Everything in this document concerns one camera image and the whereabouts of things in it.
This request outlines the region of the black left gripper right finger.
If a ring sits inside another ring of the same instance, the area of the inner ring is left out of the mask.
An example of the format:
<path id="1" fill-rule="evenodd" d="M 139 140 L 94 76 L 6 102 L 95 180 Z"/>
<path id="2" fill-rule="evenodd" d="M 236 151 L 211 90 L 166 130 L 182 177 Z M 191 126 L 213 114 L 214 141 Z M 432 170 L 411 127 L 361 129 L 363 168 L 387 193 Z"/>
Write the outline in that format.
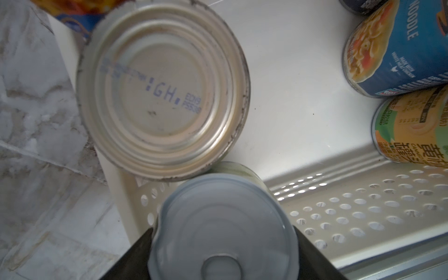
<path id="1" fill-rule="evenodd" d="M 293 228 L 299 249 L 298 280 L 348 280 L 303 233 Z"/>

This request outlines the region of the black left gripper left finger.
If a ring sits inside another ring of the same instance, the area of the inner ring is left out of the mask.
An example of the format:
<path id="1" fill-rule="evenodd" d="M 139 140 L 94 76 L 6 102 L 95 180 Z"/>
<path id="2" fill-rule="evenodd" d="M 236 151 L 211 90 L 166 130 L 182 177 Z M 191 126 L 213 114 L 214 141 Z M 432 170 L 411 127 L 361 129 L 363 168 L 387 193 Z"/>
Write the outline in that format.
<path id="1" fill-rule="evenodd" d="M 149 228 L 100 279 L 150 280 L 148 260 L 154 228 Z"/>

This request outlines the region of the light green small can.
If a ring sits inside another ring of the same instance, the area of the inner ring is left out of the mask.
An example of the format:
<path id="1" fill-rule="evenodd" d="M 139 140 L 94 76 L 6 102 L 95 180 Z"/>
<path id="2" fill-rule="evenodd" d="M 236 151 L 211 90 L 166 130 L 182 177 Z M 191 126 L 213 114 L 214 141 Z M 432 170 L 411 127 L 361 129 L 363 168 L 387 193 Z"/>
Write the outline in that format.
<path id="1" fill-rule="evenodd" d="M 148 271 L 153 280 L 295 280 L 298 238 L 258 175 L 221 162 L 162 204 Z"/>

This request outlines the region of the green peach can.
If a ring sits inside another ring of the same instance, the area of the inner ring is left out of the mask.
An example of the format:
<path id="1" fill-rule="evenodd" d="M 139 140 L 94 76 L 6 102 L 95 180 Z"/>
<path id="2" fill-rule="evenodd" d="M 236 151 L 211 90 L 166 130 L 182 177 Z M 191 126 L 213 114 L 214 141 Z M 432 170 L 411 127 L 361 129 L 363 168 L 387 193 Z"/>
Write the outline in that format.
<path id="1" fill-rule="evenodd" d="M 448 86 L 386 100 L 373 117 L 372 138 L 393 162 L 447 168 Z"/>

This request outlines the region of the blue tin can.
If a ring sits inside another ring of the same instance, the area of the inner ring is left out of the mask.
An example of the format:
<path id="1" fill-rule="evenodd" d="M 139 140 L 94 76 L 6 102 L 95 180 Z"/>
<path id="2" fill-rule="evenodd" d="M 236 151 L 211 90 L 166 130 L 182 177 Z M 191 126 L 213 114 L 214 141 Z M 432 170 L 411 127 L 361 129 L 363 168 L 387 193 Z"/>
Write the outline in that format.
<path id="1" fill-rule="evenodd" d="M 234 146 L 250 74 L 227 23 L 200 1 L 127 1 L 94 27 L 77 67 L 82 121 L 116 167 L 159 182 L 204 173 Z"/>
<path id="2" fill-rule="evenodd" d="M 447 1 L 387 1 L 350 35 L 343 69 L 355 90 L 373 98 L 446 84 Z"/>

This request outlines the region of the tall yellow orange can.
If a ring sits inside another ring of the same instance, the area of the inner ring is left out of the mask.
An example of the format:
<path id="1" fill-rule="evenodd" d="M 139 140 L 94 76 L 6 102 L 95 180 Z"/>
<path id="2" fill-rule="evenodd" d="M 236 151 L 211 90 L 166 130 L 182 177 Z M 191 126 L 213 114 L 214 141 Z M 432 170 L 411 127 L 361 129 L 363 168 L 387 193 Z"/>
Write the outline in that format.
<path id="1" fill-rule="evenodd" d="M 125 0 L 32 0 L 31 2 L 66 27 L 87 38 L 98 22 Z"/>

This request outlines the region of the dark tomato tin can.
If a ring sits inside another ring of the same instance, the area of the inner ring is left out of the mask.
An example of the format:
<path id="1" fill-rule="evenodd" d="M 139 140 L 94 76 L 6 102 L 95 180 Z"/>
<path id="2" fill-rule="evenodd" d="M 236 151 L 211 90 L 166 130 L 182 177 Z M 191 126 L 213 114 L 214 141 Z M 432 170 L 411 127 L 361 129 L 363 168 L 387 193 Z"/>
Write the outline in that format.
<path id="1" fill-rule="evenodd" d="M 339 0 L 341 5 L 356 15 L 369 16 L 387 0 Z"/>

